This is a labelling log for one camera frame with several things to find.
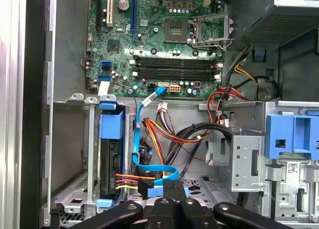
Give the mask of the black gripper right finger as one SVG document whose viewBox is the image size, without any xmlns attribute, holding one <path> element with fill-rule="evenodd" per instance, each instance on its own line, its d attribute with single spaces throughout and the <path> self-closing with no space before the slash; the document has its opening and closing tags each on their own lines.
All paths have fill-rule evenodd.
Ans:
<svg viewBox="0 0 319 229">
<path fill-rule="evenodd" d="M 229 202 L 214 205 L 208 214 L 199 201 L 186 197 L 183 183 L 174 181 L 176 218 L 186 229 L 288 229 L 289 226 Z"/>
</svg>

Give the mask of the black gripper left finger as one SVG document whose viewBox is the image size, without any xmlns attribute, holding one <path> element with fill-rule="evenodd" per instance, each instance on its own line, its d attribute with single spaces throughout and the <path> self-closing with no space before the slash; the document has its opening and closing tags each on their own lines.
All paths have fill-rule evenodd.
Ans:
<svg viewBox="0 0 319 229">
<path fill-rule="evenodd" d="M 152 205 L 142 206 L 134 201 L 125 201 L 111 207 L 72 229 L 172 229 L 174 227 L 175 201 L 173 180 L 164 180 L 163 197 Z"/>
</svg>

